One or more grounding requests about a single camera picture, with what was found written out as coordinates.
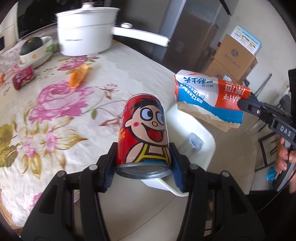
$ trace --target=cartoon ear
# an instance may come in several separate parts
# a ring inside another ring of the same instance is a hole
[[[129,127],[133,124],[133,120],[132,119],[129,119],[126,124],[124,125],[125,127]]]

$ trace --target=black hair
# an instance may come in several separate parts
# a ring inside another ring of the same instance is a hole
[[[162,114],[164,114],[163,112],[163,107],[161,106],[160,102],[157,101],[157,100],[152,100],[152,99],[149,99],[149,98],[143,98],[142,100],[140,100],[139,102],[135,103],[131,108],[130,110],[132,109],[138,109],[138,108],[142,108],[144,106],[147,106],[147,105],[153,105],[155,107],[157,107],[160,112]]]

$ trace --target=pot lid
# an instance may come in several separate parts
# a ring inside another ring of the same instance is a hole
[[[56,14],[57,17],[60,16],[66,16],[66,15],[72,15],[77,13],[87,13],[87,12],[107,12],[107,11],[119,11],[119,8],[116,7],[94,7],[93,2],[86,2],[83,3],[82,8],[65,11],[65,12],[59,12]]]

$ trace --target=pot lid knob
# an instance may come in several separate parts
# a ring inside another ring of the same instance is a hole
[[[133,25],[131,23],[122,23],[121,27],[122,28],[133,28]]]
[[[89,8],[93,8],[94,7],[94,3],[93,2],[85,2],[82,5],[82,9],[89,9]]]

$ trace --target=black cable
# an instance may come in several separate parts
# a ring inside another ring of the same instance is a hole
[[[281,190],[279,190],[279,192],[267,203],[265,204],[259,211],[257,211],[257,213],[260,213],[264,208],[266,208],[280,193],[281,191],[288,185],[288,183],[291,181],[291,179],[293,178],[293,176],[296,173],[296,169],[293,172],[292,176],[289,178],[289,180],[285,183],[285,185],[281,188]]]

